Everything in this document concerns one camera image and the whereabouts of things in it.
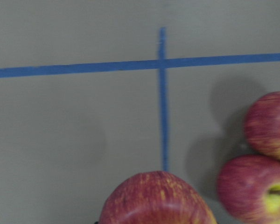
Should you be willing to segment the lone red yellow apple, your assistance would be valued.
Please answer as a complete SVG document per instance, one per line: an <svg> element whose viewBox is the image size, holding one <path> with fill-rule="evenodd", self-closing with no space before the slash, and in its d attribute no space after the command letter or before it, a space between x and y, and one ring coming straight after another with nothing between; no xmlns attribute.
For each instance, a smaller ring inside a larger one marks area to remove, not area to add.
<svg viewBox="0 0 280 224"><path fill-rule="evenodd" d="M136 174L107 198L100 224L215 224L197 191L166 171Z"/></svg>

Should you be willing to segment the red yellow apple beside tape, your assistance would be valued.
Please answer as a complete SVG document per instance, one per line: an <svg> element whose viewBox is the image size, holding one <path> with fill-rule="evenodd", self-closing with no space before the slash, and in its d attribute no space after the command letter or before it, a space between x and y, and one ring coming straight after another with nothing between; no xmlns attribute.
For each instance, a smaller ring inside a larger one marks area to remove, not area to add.
<svg viewBox="0 0 280 224"><path fill-rule="evenodd" d="M250 106L244 134L254 150L280 160L280 91L268 93Z"/></svg>

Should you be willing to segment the red yellow apple far front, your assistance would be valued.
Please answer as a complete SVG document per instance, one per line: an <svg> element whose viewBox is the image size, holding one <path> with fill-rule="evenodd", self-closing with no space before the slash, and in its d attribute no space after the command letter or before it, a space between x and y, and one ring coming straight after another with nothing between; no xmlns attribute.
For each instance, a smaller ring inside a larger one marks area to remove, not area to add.
<svg viewBox="0 0 280 224"><path fill-rule="evenodd" d="M217 195L245 224L280 224L280 161L252 154L229 160L217 177Z"/></svg>

